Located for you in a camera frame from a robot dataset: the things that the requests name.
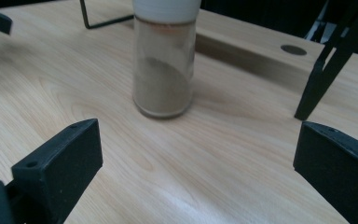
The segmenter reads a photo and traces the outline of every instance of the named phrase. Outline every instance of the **brown powder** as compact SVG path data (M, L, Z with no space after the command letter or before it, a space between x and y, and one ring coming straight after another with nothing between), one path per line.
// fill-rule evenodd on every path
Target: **brown powder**
M134 102L143 113L167 118L183 113L191 100L185 74L162 61L146 58L137 62L134 72Z

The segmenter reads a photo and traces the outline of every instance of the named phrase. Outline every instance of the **jar lid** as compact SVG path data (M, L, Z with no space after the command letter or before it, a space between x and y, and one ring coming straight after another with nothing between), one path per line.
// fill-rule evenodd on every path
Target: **jar lid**
M184 23L194 21L201 0L132 0L137 17L153 22Z

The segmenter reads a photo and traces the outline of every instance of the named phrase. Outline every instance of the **metal leg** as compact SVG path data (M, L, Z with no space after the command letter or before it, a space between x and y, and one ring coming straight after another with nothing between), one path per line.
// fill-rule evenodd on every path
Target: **metal leg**
M310 74L307 86L302 95L301 101L298 105L295 118L305 120L308 118L310 113L322 99L324 94L327 92L334 79L341 71L342 67L351 57L351 55L358 48L358 17L354 21L353 26L348 31L347 35L343 38L342 43L338 46L333 57L330 59L326 67L324 63L335 46L337 41L340 39L342 31L351 17L357 12L358 3L353 3L350 7L349 12L343 19L343 22L336 28L333 35L331 36L328 44L324 47L321 55L316 61L313 70Z
M121 17L121 18L116 18L111 21L104 21L101 23L90 25L89 18L87 16L86 3L84 2L84 0L80 0L80 5L81 5L81 13L83 14L84 25L86 26L87 29L100 28L100 27L103 27L106 25L115 24L115 23L122 22L122 21L129 21L129 20L133 19L133 15L129 15L129 16Z

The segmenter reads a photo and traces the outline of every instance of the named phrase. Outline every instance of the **screw hole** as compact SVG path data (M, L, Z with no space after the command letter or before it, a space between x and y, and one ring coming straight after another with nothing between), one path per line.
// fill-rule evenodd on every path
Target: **screw hole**
M31 161L31 162L28 162L28 163L26 164L26 166L27 166L28 168L35 167L36 165L37 165L37 161Z
M298 55L298 56L307 55L307 52L304 49L293 45L282 45L281 49L287 53Z

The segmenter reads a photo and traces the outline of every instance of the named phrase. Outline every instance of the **wooden table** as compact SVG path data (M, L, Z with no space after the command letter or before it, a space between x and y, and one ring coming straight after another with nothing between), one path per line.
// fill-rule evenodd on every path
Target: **wooden table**
M87 4L91 21L132 13L130 0ZM66 223L346 222L293 169L293 115L322 46L201 11L193 105L155 120L131 99L133 21L86 30L76 0L0 11L14 21L0 34L0 179L67 125L100 121L103 168ZM358 139L358 55L310 121Z

